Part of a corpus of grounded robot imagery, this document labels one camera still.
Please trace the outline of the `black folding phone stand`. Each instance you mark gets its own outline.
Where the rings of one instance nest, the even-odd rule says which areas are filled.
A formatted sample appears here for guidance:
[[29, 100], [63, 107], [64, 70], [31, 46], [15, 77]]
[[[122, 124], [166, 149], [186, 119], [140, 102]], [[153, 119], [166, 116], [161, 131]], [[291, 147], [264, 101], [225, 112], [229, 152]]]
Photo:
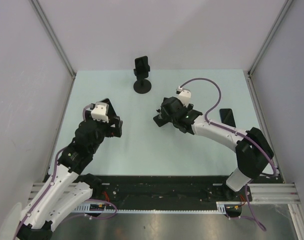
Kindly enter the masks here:
[[162, 127], [165, 124], [172, 122], [171, 114], [166, 108], [162, 107], [158, 109], [157, 112], [158, 115], [153, 117], [153, 121], [156, 123], [158, 127]]

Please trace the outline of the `blue-edged smartphone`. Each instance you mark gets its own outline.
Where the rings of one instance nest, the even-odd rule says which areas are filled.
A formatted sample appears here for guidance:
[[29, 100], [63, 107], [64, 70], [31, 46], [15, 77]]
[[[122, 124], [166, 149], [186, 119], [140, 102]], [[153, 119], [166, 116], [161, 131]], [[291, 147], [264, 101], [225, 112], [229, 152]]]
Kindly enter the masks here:
[[234, 114], [231, 108], [221, 108], [219, 109], [220, 119], [223, 124], [231, 127], [236, 127]]

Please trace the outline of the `black pole phone stand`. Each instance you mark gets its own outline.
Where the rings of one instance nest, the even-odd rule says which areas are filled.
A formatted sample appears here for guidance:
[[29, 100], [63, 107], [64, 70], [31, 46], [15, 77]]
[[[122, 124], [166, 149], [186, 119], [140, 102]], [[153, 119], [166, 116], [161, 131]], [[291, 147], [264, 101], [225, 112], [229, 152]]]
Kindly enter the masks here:
[[136, 81], [133, 84], [133, 89], [138, 94], [146, 94], [151, 88], [152, 84], [147, 79], [149, 77], [150, 68], [135, 68], [134, 75], [136, 76]]

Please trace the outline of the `black smartphone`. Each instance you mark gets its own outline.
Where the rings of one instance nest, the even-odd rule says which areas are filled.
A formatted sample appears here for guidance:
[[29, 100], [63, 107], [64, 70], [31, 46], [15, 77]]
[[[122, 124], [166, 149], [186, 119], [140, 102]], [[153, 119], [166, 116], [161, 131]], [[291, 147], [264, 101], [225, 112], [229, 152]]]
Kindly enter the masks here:
[[150, 71], [150, 65], [148, 63], [148, 56], [142, 56], [138, 57], [134, 60], [135, 63], [135, 69], [138, 71], [140, 70], [146, 70]]

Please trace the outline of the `teal-edged smartphone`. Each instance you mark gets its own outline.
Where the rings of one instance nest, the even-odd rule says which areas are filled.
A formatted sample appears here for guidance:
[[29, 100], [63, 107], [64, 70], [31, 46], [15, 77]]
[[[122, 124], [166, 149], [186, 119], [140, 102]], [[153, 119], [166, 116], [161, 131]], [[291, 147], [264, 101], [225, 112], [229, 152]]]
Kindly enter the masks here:
[[112, 105], [112, 103], [111, 103], [111, 101], [110, 101], [109, 98], [105, 98], [105, 99], [101, 100], [101, 102], [102, 103], [106, 103], [108, 105], [108, 107], [107, 107], [107, 114], [106, 115], [109, 118], [113, 118], [113, 117], [117, 116], [117, 114], [116, 114], [116, 112], [115, 112], [115, 110], [113, 108], [113, 105]]

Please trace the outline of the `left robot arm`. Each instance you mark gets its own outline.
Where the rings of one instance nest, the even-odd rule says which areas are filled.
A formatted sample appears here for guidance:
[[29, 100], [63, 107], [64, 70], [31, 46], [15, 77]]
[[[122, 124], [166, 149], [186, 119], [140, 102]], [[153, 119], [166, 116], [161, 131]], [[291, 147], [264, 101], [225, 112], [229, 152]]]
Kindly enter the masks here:
[[71, 143], [56, 154], [53, 174], [22, 210], [14, 239], [48, 240], [77, 206], [100, 198], [101, 180], [81, 173], [105, 138], [119, 138], [121, 134], [122, 120], [114, 114], [82, 121]]

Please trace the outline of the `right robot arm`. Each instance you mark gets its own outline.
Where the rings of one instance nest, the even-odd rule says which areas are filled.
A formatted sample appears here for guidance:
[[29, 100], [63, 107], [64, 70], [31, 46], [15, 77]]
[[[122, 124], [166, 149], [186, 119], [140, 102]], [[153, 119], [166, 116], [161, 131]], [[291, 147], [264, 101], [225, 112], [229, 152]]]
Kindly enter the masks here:
[[193, 105], [184, 106], [177, 97], [164, 98], [153, 117], [157, 126], [171, 123], [183, 133], [206, 137], [231, 149], [237, 158], [237, 168], [222, 188], [223, 197], [229, 201], [240, 195], [240, 189], [259, 177], [268, 164], [273, 165], [272, 151], [265, 136], [258, 128], [244, 131], [205, 118], [194, 110]]

